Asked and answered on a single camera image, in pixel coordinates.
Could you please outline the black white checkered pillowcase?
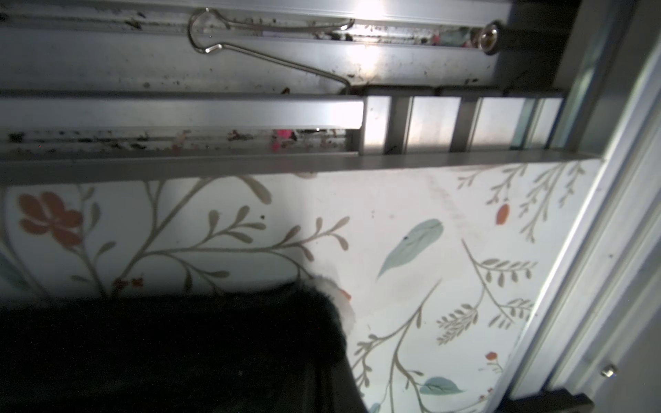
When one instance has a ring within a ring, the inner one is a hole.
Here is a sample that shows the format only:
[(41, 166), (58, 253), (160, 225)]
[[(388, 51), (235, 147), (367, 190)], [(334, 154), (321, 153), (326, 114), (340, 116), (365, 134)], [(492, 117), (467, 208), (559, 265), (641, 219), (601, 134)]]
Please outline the black white checkered pillowcase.
[(322, 277), (1, 313), (4, 412), (363, 412), (349, 297)]

